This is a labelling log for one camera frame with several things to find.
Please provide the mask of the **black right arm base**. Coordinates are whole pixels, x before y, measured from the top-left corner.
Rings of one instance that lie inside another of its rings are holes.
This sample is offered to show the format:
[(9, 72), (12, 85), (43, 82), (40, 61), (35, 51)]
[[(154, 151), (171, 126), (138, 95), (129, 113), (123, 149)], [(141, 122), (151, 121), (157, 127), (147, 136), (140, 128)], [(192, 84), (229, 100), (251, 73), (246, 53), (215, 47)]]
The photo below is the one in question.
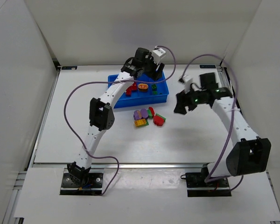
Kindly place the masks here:
[(231, 189), (226, 178), (206, 183), (201, 173), (185, 173), (180, 178), (186, 181), (188, 197), (230, 197)]

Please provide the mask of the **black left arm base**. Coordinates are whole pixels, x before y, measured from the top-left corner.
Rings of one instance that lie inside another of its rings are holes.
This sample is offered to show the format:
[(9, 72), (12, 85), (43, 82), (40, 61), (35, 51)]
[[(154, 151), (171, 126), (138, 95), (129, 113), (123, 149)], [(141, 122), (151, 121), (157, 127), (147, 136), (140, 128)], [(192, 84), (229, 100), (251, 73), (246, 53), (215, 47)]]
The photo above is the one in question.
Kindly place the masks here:
[(102, 194), (103, 177), (104, 173), (90, 172), (82, 182), (76, 182), (68, 172), (64, 172), (59, 195), (99, 196)]

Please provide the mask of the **red lego brick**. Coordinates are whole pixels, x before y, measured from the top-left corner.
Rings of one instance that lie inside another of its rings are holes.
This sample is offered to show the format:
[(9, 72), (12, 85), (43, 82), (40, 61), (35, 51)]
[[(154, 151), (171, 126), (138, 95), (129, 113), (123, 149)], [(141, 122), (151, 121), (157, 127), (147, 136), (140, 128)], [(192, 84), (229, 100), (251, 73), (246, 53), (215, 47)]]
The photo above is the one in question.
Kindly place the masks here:
[(137, 83), (133, 83), (131, 86), (130, 86), (130, 90), (132, 92), (136, 92), (138, 90), (138, 86), (137, 86)]
[(125, 96), (126, 96), (126, 97), (131, 97), (131, 96), (132, 96), (132, 92), (133, 92), (132, 87), (131, 87), (131, 86), (128, 87), (128, 88), (126, 89), (126, 91), (125, 91)]

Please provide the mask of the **red green lego block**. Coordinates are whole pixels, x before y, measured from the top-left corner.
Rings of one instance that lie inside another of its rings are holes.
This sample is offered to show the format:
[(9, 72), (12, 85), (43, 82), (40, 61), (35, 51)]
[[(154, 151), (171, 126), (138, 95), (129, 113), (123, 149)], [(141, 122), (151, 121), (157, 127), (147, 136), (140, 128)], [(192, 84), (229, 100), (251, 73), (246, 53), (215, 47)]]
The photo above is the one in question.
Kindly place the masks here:
[(166, 118), (159, 114), (155, 114), (153, 117), (153, 123), (157, 126), (163, 126), (165, 121), (166, 121)]

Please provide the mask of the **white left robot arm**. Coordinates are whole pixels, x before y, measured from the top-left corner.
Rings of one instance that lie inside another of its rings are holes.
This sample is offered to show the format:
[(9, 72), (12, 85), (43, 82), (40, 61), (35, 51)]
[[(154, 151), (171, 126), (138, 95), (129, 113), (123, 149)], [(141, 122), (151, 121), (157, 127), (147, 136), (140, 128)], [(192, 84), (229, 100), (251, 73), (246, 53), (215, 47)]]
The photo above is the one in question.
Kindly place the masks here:
[(99, 98), (91, 99), (86, 140), (82, 141), (78, 158), (68, 165), (70, 178), (77, 186), (82, 187), (90, 182), (88, 173), (92, 158), (102, 136), (115, 121), (113, 108), (118, 99), (142, 74), (154, 81), (159, 80), (164, 68), (161, 60), (165, 55), (166, 51), (162, 48), (156, 47), (152, 51), (138, 48), (135, 56), (126, 60), (114, 83)]

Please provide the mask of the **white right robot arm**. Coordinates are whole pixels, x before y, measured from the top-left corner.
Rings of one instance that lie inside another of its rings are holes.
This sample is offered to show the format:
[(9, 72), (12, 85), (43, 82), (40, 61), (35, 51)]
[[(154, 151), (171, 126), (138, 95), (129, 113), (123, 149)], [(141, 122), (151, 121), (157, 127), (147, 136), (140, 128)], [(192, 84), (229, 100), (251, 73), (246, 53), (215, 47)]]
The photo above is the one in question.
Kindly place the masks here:
[(230, 176), (262, 173), (266, 170), (271, 142), (261, 138), (246, 122), (236, 106), (236, 99), (227, 87), (220, 87), (215, 73), (199, 75), (200, 86), (195, 90), (189, 75), (180, 77), (184, 89), (176, 95), (174, 113), (185, 115), (198, 105), (209, 105), (220, 118), (228, 134), (216, 162), (206, 164), (202, 171), (205, 182)]

